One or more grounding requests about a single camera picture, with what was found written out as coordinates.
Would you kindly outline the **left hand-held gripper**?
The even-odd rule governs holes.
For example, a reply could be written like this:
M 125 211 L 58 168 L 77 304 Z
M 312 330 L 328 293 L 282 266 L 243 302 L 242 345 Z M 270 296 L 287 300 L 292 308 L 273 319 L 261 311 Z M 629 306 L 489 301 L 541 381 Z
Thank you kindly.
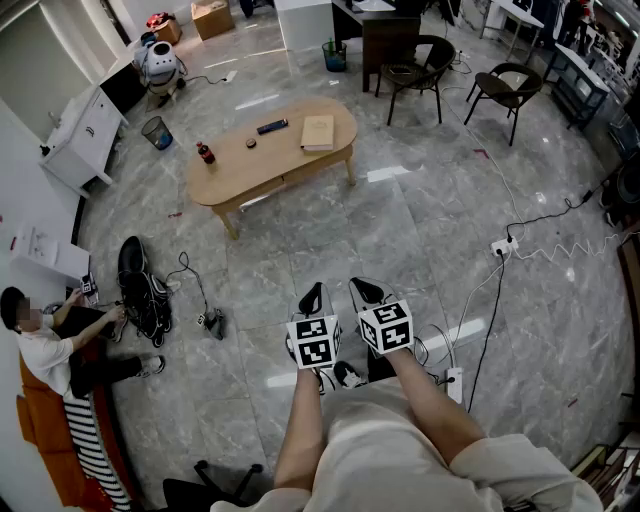
M 286 324 L 293 356 L 299 369 L 332 368 L 341 344 L 341 327 L 327 287 L 316 282 L 292 302 L 292 315 L 311 316 Z

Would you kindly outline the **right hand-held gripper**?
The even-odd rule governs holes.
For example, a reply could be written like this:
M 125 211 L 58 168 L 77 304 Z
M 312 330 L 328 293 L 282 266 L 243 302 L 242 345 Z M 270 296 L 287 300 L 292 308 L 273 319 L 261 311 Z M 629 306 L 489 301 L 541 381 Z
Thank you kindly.
M 406 300 L 382 281 L 353 277 L 348 283 L 357 313 L 357 332 L 375 356 L 409 348 L 414 341 L 413 318 Z

